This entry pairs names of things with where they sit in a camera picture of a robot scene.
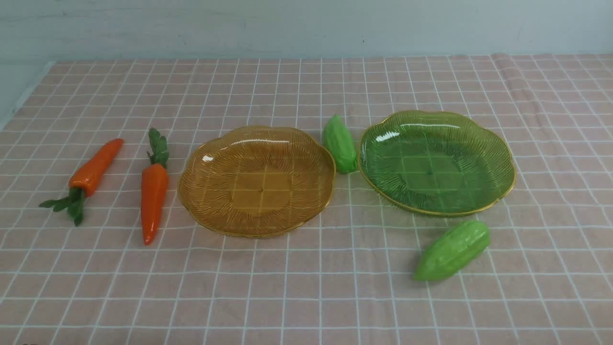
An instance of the glass plate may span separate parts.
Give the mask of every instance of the glass plate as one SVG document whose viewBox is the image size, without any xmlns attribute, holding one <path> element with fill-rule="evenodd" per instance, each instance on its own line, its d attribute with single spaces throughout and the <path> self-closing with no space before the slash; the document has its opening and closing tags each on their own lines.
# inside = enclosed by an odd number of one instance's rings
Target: glass plate
<svg viewBox="0 0 613 345">
<path fill-rule="evenodd" d="M 394 204 L 446 217 L 491 207 L 516 179 L 506 143 L 449 112 L 406 110 L 371 126 L 360 140 L 358 165 Z"/>
<path fill-rule="evenodd" d="M 295 128 L 246 126 L 200 146 L 181 175 L 181 202 L 218 233 L 270 237 L 318 215 L 332 197 L 330 153 Z"/>
</svg>

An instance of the plate rim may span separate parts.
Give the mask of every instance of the plate rim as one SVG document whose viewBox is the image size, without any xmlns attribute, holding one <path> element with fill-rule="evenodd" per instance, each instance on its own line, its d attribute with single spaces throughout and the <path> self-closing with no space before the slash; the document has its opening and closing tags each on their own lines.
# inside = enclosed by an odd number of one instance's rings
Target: plate rim
<svg viewBox="0 0 613 345">
<path fill-rule="evenodd" d="M 221 230 L 219 228 L 212 228 L 212 227 L 209 227 L 208 225 L 204 225 L 192 213 L 192 211 L 189 209 L 189 207 L 187 207 L 185 205 L 186 201 L 183 199 L 183 195 L 180 192 L 179 185 L 181 184 L 181 181 L 184 179 L 185 174 L 186 174 L 186 172 L 188 170 L 188 164 L 194 158 L 194 155 L 196 154 L 196 152 L 198 152 L 198 150 L 200 150 L 203 146 L 205 146 L 207 144 L 210 144 L 213 141 L 220 140 L 220 139 L 222 139 L 223 137 L 227 136 L 230 133 L 236 132 L 238 130 L 245 130 L 247 128 L 254 128 L 254 129 L 261 128 L 261 129 L 273 129 L 273 130 L 294 130 L 294 131 L 299 131 L 299 132 L 303 133 L 304 135 L 306 135 L 309 139 L 311 139 L 311 141 L 313 142 L 314 145 L 319 146 L 320 148 L 322 148 L 324 150 L 325 153 L 327 153 L 326 157 L 328 157 L 330 159 L 330 161 L 332 162 L 332 184 L 331 184 L 330 195 L 328 197 L 328 200 L 325 203 L 323 203 L 321 207 L 318 208 L 319 212 L 314 213 L 312 217 L 304 220 L 303 222 L 300 222 L 297 225 L 293 225 L 293 226 L 291 226 L 289 228 L 284 228 L 281 231 L 277 231 L 277 232 L 274 232 L 274 233 L 267 233 L 267 234 L 264 234 L 264 235 L 244 235 L 244 234 L 228 232 L 228 231 Z M 330 204 L 330 202 L 332 201 L 332 198 L 334 196 L 334 187 L 335 187 L 335 184 L 336 184 L 336 177 L 337 177 L 337 164 L 336 164 L 336 161 L 334 160 L 334 157 L 332 156 L 330 151 L 328 151 L 328 149 L 325 146 L 323 146 L 322 144 L 318 143 L 317 140 L 315 140 L 315 138 L 312 137 L 312 135 L 308 134 L 307 132 L 302 131 L 302 130 L 300 130 L 298 128 L 286 127 L 286 126 L 272 127 L 272 126 L 264 126 L 264 125 L 246 125 L 246 126 L 241 126 L 241 127 L 238 127 L 238 128 L 234 128 L 233 130 L 229 131 L 228 133 L 226 133 L 226 134 L 224 134 L 224 135 L 222 135 L 222 136 L 220 136 L 218 138 L 211 139 L 211 140 L 205 142 L 204 144 L 198 146 L 198 148 L 196 150 L 194 150 L 189 155 L 189 157 L 188 157 L 188 159 L 187 159 L 187 161 L 185 163 L 185 166 L 183 167 L 183 172 L 181 173 L 181 177 L 179 178 L 179 181 L 178 181 L 178 184 L 177 184 L 177 194 L 179 196 L 179 200 L 181 201 L 181 205 L 183 205 L 183 207 L 187 210 L 187 212 L 192 217 L 192 219 L 195 220 L 196 223 L 200 224 L 200 226 L 204 227 L 205 229 L 208 229 L 208 230 L 213 231 L 215 233 L 219 233 L 219 234 L 226 235 L 226 236 L 232 236 L 232 237 L 241 237 L 241 238 L 272 238 L 272 237 L 281 236 L 281 235 L 283 235 L 285 233 L 288 233 L 288 232 L 290 232 L 290 231 L 292 231 L 292 230 L 294 230 L 294 229 L 296 229 L 298 227 L 301 227 L 306 222 L 308 222 L 309 220 L 315 218 L 317 215 L 319 215 L 321 212 L 323 212 L 323 210 L 325 210 L 326 207 L 328 207 L 328 205 Z"/>
<path fill-rule="evenodd" d="M 426 209 L 419 209 L 416 207 L 412 207 L 412 206 L 408 206 L 405 205 L 403 203 L 398 202 L 397 200 L 391 198 L 390 196 L 388 196 L 387 194 L 385 194 L 381 189 L 379 189 L 377 186 L 375 186 L 373 184 L 373 182 L 370 180 L 370 178 L 368 178 L 368 176 L 366 175 L 366 173 L 364 172 L 364 169 L 362 167 L 362 160 L 360 159 L 362 156 L 362 143 L 364 141 L 364 137 L 366 136 L 366 134 L 372 130 L 373 128 L 383 125 L 386 121 L 388 121 L 390 118 L 399 116 L 401 113 L 406 113 L 406 112 L 415 112 L 415 113 L 422 113 L 422 114 L 426 114 L 426 115 L 434 115 L 434 114 L 446 114 L 446 115 L 451 115 L 454 117 L 461 117 L 465 120 L 470 121 L 472 124 L 474 124 L 475 126 L 477 126 L 478 128 L 480 128 L 483 131 L 487 131 L 492 133 L 494 136 L 496 136 L 496 138 L 498 138 L 506 147 L 506 150 L 509 152 L 509 157 L 510 157 L 510 163 L 511 163 L 511 167 L 513 168 L 513 182 L 511 182 L 511 185 L 509 186 L 509 188 L 502 193 L 498 198 L 496 198 L 494 201 L 492 201 L 490 204 L 485 205 L 483 207 L 480 207 L 478 209 L 473 209 L 470 211 L 465 211 L 465 212 L 435 212 L 435 211 L 429 211 Z M 364 177 L 364 179 L 366 180 L 366 182 L 368 182 L 368 184 L 370 185 L 370 187 L 372 189 L 374 189 L 377 193 L 379 193 L 381 196 L 383 196 L 385 199 L 387 199 L 388 201 L 390 201 L 392 204 L 407 210 L 407 211 L 411 211 L 411 212 L 415 212 L 418 214 L 424 214 L 424 215 L 433 215 L 436 217 L 464 217 L 467 215 L 472 215 L 475 213 L 479 213 L 482 211 L 485 211 L 486 209 L 494 206 L 495 204 L 497 204 L 502 198 L 506 197 L 515 187 L 515 184 L 517 182 L 517 168 L 515 167 L 515 163 L 513 161 L 513 153 L 511 151 L 511 148 L 509 146 L 509 144 L 503 139 L 501 138 L 498 134 L 496 134 L 495 132 L 488 130 L 487 128 L 479 125 L 478 123 L 476 123 L 472 118 L 469 118 L 467 116 L 464 116 L 462 114 L 458 114 L 455 112 L 446 112 L 446 111 L 424 111 L 424 110 L 411 110 L 411 109 L 405 109 L 405 110 L 399 110 L 396 111 L 394 113 L 392 113 L 391 115 L 388 115 L 386 118 L 384 118 L 383 120 L 381 120 L 378 123 L 375 123 L 374 125 L 370 125 L 368 128 L 366 128 L 366 130 L 364 131 L 364 133 L 362 133 L 362 136 L 360 137 L 360 142 L 358 143 L 358 148 L 359 150 L 357 151 L 357 167 L 358 170 L 360 171 L 362 177 Z"/>
</svg>

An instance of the white wall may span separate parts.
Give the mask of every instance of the white wall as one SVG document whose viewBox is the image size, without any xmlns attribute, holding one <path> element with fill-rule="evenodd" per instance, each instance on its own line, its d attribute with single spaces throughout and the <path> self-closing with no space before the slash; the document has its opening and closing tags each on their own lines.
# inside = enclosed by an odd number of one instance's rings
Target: white wall
<svg viewBox="0 0 613 345">
<path fill-rule="evenodd" d="M 613 52 L 612 0 L 2 0 L 0 63 Z"/>
<path fill-rule="evenodd" d="M 44 63 L 0 64 L 0 130 L 46 73 Z"/>
</svg>

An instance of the bitter melon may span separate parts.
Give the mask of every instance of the bitter melon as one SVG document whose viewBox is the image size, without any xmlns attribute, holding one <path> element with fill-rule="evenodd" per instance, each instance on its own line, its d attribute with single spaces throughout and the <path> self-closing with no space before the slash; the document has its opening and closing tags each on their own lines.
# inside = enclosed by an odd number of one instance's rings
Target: bitter melon
<svg viewBox="0 0 613 345">
<path fill-rule="evenodd" d="M 413 276 L 416 281 L 439 281 L 453 276 L 490 244 L 490 230 L 469 220 L 456 225 L 424 252 Z"/>
<path fill-rule="evenodd" d="M 337 172 L 349 174 L 357 170 L 356 145 L 342 119 L 334 115 L 324 127 L 324 146 L 330 151 L 337 164 Z"/>
</svg>

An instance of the artificial carrot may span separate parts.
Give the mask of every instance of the artificial carrot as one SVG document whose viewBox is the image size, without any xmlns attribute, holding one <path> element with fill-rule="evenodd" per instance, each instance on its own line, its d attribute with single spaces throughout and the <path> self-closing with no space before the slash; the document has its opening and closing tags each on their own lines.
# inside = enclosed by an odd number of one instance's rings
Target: artificial carrot
<svg viewBox="0 0 613 345">
<path fill-rule="evenodd" d="M 155 128 L 149 129 L 149 145 L 153 152 L 147 152 L 151 165 L 143 170 L 140 183 L 140 224 L 146 246 L 153 242 L 158 233 L 168 187 L 166 162 L 169 157 L 166 138 Z"/>
<path fill-rule="evenodd" d="M 68 215 L 72 218 L 75 226 L 83 221 L 83 205 L 85 198 L 94 195 L 96 188 L 102 180 L 102 175 L 109 168 L 115 156 L 123 145 L 123 139 L 113 139 L 104 144 L 98 152 L 68 181 L 68 196 L 59 200 L 47 200 L 40 207 L 53 208 L 53 212 L 68 208 Z"/>
</svg>

